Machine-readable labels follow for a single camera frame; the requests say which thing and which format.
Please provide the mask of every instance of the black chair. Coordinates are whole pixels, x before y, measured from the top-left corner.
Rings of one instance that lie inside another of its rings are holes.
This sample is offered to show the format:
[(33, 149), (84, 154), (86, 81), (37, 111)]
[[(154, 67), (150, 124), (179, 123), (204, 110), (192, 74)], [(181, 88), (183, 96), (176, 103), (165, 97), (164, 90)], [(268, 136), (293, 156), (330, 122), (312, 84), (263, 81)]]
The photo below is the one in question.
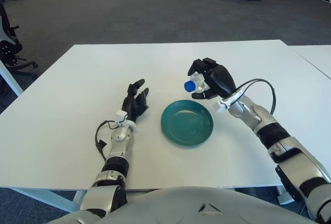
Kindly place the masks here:
[(8, 71), (11, 74), (17, 74), (22, 76), (29, 76), (33, 80), (36, 80), (38, 77), (35, 73), (22, 72), (20, 69), (26, 68), (30, 65), (33, 67), (38, 67), (35, 61), (26, 63), (24, 65), (17, 65), (19, 60), (26, 59), (20, 58), (16, 54), (22, 50), (22, 45), (16, 37), (15, 29), (19, 28), (18, 26), (10, 27), (8, 16), (4, 7), (4, 4), (0, 2), (0, 19), (2, 25), (0, 26), (0, 59), (7, 67)]

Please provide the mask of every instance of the water bottle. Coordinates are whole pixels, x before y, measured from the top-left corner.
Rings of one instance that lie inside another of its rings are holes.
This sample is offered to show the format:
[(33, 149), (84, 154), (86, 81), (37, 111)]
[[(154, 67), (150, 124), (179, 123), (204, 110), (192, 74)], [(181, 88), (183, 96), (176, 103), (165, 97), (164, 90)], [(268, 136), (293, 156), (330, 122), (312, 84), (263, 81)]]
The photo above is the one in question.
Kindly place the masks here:
[(195, 93), (202, 93), (209, 89), (209, 86), (205, 83), (205, 79), (202, 74), (194, 73), (190, 77), (190, 81), (184, 84), (184, 89), (187, 92), (194, 91)]

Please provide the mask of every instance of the black cable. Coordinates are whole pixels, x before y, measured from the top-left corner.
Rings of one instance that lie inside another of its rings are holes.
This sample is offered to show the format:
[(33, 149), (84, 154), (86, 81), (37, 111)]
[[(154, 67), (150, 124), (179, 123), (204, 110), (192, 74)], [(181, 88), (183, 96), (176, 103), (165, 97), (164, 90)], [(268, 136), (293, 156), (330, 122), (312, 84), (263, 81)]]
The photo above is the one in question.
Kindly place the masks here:
[[(269, 83), (267, 80), (264, 80), (264, 79), (261, 79), (261, 78), (255, 78), (255, 79), (252, 79), (252, 80), (249, 80), (247, 81), (246, 83), (243, 83), (242, 85), (240, 85), (235, 91), (239, 90), (241, 87), (249, 84), (247, 86), (247, 88), (244, 90), (243, 94), (246, 92), (246, 90), (253, 84), (257, 83), (257, 82), (264, 82), (266, 84), (268, 84), (270, 86), (270, 89), (271, 89), (271, 92), (273, 94), (273, 104), (272, 104), (272, 107), (271, 107), (271, 110), (270, 110), (270, 114), (273, 115), (274, 111), (275, 111), (275, 108), (276, 108), (276, 93), (275, 93), (275, 89), (274, 87), (271, 85), (271, 83)], [(235, 102), (237, 102), (238, 100), (240, 99), (240, 97), (235, 100), (232, 104), (234, 104)]]
[[(124, 116), (124, 119), (122, 120), (122, 121), (120, 121), (120, 122), (118, 122), (118, 123), (122, 123), (123, 121), (125, 121), (125, 118), (128, 116), (128, 114), (126, 114), (125, 116)], [(97, 149), (98, 149), (98, 151), (99, 151), (99, 153), (101, 154), (101, 156), (102, 156), (102, 158), (104, 159), (104, 161), (106, 160), (106, 157), (104, 156), (104, 154), (103, 154), (103, 151), (102, 151), (102, 149), (104, 148), (104, 146), (105, 145), (101, 145), (100, 144), (100, 142), (98, 142), (98, 131), (99, 131), (99, 129), (102, 127), (102, 126), (104, 126), (104, 124), (108, 124), (108, 127), (111, 129), (111, 130), (114, 130), (114, 129), (116, 129), (117, 127), (119, 127), (119, 125), (117, 125), (116, 127), (111, 127), (110, 126), (110, 124), (109, 123), (114, 123), (115, 121), (104, 121), (104, 122), (102, 122), (99, 126), (98, 126), (98, 128), (97, 128), (97, 130), (96, 130), (96, 132), (95, 132), (95, 146), (97, 147)]]

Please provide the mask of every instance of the green plate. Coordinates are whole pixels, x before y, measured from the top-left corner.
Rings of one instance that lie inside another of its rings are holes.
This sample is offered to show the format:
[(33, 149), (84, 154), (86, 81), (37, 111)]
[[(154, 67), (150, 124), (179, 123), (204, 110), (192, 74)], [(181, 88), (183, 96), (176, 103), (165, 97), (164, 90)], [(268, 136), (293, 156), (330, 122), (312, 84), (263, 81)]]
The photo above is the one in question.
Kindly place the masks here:
[(180, 100), (166, 107), (161, 127), (165, 136), (178, 145), (198, 145), (213, 132), (213, 119), (208, 110), (195, 101)]

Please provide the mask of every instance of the floor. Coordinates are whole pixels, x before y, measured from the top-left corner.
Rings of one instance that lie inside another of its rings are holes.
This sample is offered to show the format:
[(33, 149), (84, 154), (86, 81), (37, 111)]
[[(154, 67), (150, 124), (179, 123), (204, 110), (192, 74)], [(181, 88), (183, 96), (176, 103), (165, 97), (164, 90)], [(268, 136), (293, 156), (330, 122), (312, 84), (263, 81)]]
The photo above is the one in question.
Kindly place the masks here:
[[(20, 0), (5, 2), (19, 25), (22, 58), (39, 75), (74, 44), (281, 39), (288, 45), (331, 44), (331, 5), (320, 0)], [(32, 80), (17, 76), (26, 89)], [(15, 99), (0, 95), (0, 113)], [(275, 188), (254, 194), (277, 203)], [(59, 192), (73, 197), (72, 192)], [(286, 206), (307, 215), (303, 203)], [(43, 223), (65, 212), (0, 189), (5, 223)]]

